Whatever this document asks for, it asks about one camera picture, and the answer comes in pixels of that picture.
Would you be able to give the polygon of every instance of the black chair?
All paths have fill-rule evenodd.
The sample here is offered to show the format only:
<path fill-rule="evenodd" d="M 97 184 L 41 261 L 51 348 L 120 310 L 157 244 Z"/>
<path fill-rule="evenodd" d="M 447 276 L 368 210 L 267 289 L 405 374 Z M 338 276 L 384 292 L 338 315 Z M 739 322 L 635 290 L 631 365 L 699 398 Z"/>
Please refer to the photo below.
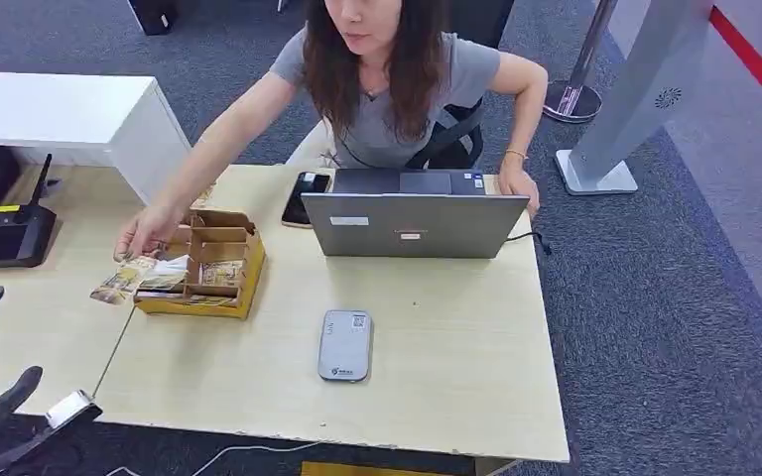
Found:
<path fill-rule="evenodd" d="M 452 32 L 463 39 L 498 48 L 515 0 L 448 0 L 448 3 Z M 429 169 L 471 169 L 483 152 L 482 104 L 481 99 L 471 108 L 447 106 L 445 112 L 456 124 L 446 127 L 438 122 L 431 140 L 408 162 L 408 169 L 424 169 L 425 165 Z M 470 150 L 461 142 L 466 136 L 471 140 Z"/>

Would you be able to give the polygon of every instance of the laptop lid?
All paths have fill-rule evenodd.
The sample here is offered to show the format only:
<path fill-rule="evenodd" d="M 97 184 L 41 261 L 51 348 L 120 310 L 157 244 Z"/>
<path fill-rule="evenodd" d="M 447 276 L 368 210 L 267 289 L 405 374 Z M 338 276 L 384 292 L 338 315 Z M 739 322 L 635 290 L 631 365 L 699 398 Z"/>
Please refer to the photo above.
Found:
<path fill-rule="evenodd" d="M 526 196 L 304 193 L 327 256 L 494 258 Z"/>

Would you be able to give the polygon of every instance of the black router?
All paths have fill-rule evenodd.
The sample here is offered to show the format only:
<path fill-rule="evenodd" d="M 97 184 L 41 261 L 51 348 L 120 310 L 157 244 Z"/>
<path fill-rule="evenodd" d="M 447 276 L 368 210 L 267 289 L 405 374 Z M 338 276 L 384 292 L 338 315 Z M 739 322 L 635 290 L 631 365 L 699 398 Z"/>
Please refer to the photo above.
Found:
<path fill-rule="evenodd" d="M 27 205 L 0 206 L 0 268 L 33 268 L 45 261 L 57 221 L 55 213 L 39 205 L 51 157 L 46 157 Z"/>

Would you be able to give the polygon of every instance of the bracelet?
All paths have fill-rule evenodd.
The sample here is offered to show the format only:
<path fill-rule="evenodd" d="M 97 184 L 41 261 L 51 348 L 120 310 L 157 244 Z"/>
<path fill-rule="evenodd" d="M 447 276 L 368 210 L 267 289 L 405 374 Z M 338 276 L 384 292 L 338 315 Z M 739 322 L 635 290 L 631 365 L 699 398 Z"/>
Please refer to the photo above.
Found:
<path fill-rule="evenodd" d="M 522 162 L 526 161 L 528 159 L 527 154 L 523 154 L 518 151 L 513 151 L 512 149 L 507 149 L 507 154 L 515 154 L 516 156 L 521 157 Z"/>

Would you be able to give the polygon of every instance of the stanchion post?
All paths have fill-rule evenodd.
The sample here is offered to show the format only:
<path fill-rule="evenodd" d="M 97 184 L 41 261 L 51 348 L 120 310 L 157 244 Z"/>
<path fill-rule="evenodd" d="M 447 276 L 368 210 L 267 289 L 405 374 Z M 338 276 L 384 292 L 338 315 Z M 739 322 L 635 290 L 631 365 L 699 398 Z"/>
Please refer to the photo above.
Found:
<path fill-rule="evenodd" d="M 579 58 L 573 66 L 571 78 L 567 81 L 558 79 L 548 85 L 548 95 L 545 99 L 545 114 L 561 122 L 581 124 L 588 122 L 600 111 L 603 101 L 600 94 L 590 86 L 585 85 L 594 54 L 600 45 L 600 40 L 609 26 L 609 20 L 617 6 L 617 0 L 600 0 Z"/>

